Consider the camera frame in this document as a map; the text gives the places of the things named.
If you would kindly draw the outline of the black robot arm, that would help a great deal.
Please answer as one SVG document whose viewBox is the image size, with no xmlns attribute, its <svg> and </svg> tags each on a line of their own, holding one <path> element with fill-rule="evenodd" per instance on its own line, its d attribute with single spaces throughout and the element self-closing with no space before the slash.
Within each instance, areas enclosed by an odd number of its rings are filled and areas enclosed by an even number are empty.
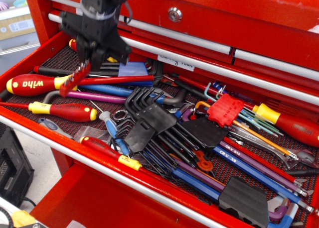
<svg viewBox="0 0 319 228">
<path fill-rule="evenodd" d="M 97 71 L 109 57 L 127 64 L 131 47 L 119 36 L 118 22 L 127 0 L 81 0 L 82 15 L 61 12 L 60 28 L 76 39 L 80 62 Z"/>
</svg>

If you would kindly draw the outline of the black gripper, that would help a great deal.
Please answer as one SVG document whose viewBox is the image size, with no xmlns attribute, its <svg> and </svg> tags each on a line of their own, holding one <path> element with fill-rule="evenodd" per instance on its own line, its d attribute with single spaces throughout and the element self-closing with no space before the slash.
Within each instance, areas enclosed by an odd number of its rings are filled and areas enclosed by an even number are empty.
<svg viewBox="0 0 319 228">
<path fill-rule="evenodd" d="M 109 57 L 126 64 L 132 52 L 131 47 L 120 37 L 116 18 L 95 20 L 86 15 L 60 13 L 61 30 L 76 39 L 80 62 L 89 61 L 91 70 L 98 71 Z"/>
</svg>

